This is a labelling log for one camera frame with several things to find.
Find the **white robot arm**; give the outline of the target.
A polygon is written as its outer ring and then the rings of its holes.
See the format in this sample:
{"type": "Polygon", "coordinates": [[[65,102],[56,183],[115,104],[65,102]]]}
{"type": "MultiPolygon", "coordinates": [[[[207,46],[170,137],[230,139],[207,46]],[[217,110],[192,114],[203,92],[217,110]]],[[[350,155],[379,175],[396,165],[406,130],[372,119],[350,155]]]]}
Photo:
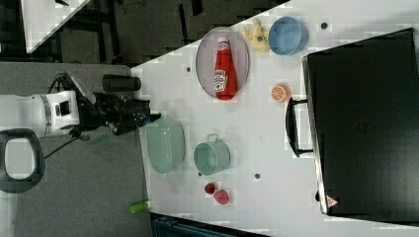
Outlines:
{"type": "Polygon", "coordinates": [[[122,135],[161,118],[148,100],[108,93],[84,96],[75,91],[1,97],[1,128],[30,129],[38,138],[70,135],[107,126],[122,135]]]}

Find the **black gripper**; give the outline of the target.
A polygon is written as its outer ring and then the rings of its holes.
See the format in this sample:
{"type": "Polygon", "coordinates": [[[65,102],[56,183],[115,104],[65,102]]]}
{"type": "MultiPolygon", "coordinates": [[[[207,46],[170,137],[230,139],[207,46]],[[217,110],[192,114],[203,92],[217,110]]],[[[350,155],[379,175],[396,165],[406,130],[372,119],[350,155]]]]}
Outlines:
{"type": "Polygon", "coordinates": [[[108,93],[95,93],[95,103],[77,97],[78,133],[108,126],[114,135],[122,135],[161,118],[150,113],[150,101],[108,93]]]}

